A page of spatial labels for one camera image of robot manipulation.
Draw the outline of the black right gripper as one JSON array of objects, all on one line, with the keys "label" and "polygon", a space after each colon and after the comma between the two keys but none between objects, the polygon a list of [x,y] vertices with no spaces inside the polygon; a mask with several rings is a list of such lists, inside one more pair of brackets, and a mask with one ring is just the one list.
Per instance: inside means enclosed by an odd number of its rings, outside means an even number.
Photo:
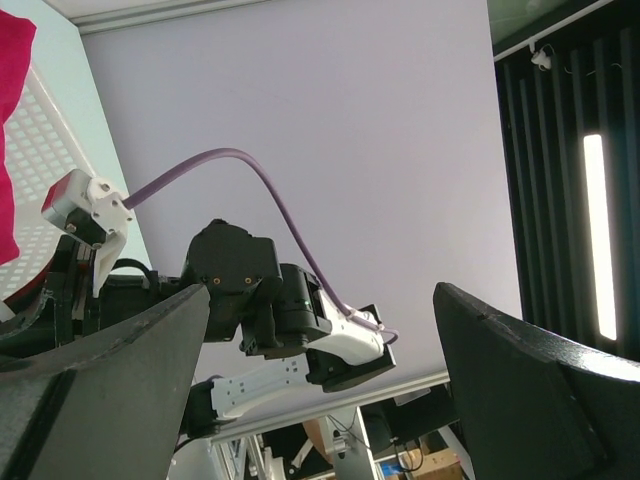
[{"label": "black right gripper", "polygon": [[68,235],[35,279],[8,298],[13,315],[1,323],[1,358],[24,359],[64,346],[134,317],[187,284],[134,259],[116,261],[93,295],[96,254]]}]

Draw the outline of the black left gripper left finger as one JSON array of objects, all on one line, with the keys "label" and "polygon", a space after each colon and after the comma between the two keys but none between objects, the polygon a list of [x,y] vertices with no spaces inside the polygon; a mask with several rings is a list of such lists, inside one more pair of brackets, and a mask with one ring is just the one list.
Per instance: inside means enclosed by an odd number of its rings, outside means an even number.
[{"label": "black left gripper left finger", "polygon": [[192,285],[119,324],[1,365],[4,479],[166,477],[209,315]]}]

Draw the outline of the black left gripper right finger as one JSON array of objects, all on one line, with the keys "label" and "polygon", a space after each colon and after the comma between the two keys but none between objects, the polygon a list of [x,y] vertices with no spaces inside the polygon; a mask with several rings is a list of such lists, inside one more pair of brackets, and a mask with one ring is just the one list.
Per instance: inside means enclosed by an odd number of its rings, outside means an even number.
[{"label": "black left gripper right finger", "polygon": [[454,402],[479,479],[636,479],[639,364],[433,294]]}]

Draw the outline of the white perforated plastic basket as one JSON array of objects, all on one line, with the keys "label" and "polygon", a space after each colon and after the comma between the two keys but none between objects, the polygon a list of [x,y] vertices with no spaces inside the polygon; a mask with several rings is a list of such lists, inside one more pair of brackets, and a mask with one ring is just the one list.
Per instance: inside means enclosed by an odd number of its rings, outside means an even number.
[{"label": "white perforated plastic basket", "polygon": [[29,68],[20,100],[5,123],[5,152],[20,255],[1,267],[2,299],[33,280],[56,250],[62,232],[41,214],[49,188],[76,168],[94,172],[35,67]]}]

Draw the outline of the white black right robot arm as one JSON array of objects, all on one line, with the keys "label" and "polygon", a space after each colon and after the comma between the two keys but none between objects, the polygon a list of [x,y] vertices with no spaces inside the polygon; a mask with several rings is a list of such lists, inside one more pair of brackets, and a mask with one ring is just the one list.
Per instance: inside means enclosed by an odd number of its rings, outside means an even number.
[{"label": "white black right robot arm", "polygon": [[105,284],[92,284],[94,254],[63,236],[50,263],[13,294],[1,327],[1,355],[22,359],[92,335],[192,285],[209,294],[204,339],[239,341],[264,373],[214,377],[190,389],[180,434],[217,434],[247,410],[290,391],[317,385],[326,393],[358,386],[395,366],[374,305],[339,307],[321,279],[278,260],[274,242],[216,219],[191,241],[181,274],[165,277],[134,259],[118,260]]}]

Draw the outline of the cardboard box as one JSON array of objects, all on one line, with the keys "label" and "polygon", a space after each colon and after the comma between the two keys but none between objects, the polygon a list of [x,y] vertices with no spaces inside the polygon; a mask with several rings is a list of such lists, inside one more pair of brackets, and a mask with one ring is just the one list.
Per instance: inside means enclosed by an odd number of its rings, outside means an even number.
[{"label": "cardboard box", "polygon": [[415,480],[463,480],[458,456],[449,448],[425,454],[419,449],[400,454],[402,466]]}]

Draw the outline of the ceiling light strip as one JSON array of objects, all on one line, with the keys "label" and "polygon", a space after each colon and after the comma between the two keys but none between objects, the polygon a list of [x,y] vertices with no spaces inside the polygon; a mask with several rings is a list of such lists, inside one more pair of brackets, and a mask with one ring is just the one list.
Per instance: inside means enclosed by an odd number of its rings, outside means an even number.
[{"label": "ceiling light strip", "polygon": [[598,327],[602,336],[615,341],[616,301],[602,136],[586,135],[583,153]]}]

